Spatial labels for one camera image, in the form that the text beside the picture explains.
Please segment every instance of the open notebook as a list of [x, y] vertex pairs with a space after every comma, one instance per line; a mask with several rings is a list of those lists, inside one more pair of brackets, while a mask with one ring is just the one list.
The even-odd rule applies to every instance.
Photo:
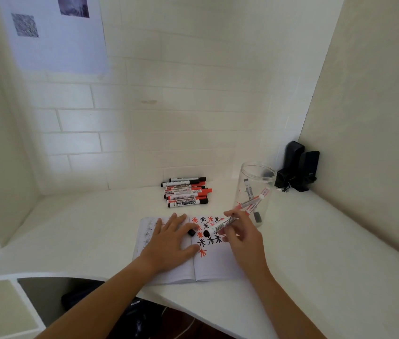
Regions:
[[[150, 241], [157, 219], [146, 217], [140, 220], [133, 259], [140, 256], [141, 251]], [[162, 217], [162, 222], [166, 223], [168, 219], [169, 217]], [[184, 223], [197, 223], [200, 229], [193, 237], [187, 234], [182, 239], [181, 248], [185, 249], [192, 244], [198, 244], [200, 246], [198, 253], [177, 268], [160, 273], [152, 280], [151, 284], [242, 278], [243, 272], [232, 255], [229, 243], [223, 241], [222, 235], [212, 234], [215, 223], [220, 219], [223, 219], [223, 216], [187, 216]], [[208, 230], [211, 236], [204, 237], [204, 230]]]

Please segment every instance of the transparent container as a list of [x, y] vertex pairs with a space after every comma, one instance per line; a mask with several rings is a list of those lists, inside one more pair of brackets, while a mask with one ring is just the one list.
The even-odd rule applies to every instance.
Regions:
[[265, 188], [269, 188], [269, 193], [250, 214], [250, 219], [256, 227], [259, 227], [264, 223], [265, 212], [269, 205], [269, 199], [274, 188], [275, 178], [276, 172], [265, 163], [246, 162], [243, 163], [240, 168], [239, 181], [237, 183], [236, 197], [234, 198], [233, 207], [258, 196]]

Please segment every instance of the white desk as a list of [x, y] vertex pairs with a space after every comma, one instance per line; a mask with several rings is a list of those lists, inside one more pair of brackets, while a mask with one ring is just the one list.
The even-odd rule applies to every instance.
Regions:
[[[230, 208], [236, 181], [208, 182]], [[171, 214], [157, 187], [47, 197], [0, 250], [0, 279], [106, 280], [132, 259], [140, 218]], [[270, 270], [328, 338], [399, 338], [399, 253], [311, 192], [270, 199], [260, 228]], [[273, 338], [247, 281], [146, 287], [140, 297], [184, 310], [238, 338]]]

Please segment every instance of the left hand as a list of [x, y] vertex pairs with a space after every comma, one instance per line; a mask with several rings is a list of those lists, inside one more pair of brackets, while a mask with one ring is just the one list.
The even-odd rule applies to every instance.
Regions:
[[152, 274], [172, 270], [198, 252], [199, 245], [191, 245], [185, 250], [180, 248], [182, 237], [189, 230], [196, 230], [198, 227], [196, 224], [188, 223], [178, 228], [186, 217], [185, 214], [177, 216], [173, 213], [164, 225], [162, 219], [157, 220], [151, 240], [137, 258], [150, 269]]

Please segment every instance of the tiled backsplash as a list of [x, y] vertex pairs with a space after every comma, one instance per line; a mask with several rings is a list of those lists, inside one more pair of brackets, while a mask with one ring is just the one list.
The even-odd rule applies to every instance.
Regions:
[[45, 194], [276, 169], [343, 0], [101, 0], [110, 72], [22, 72]]

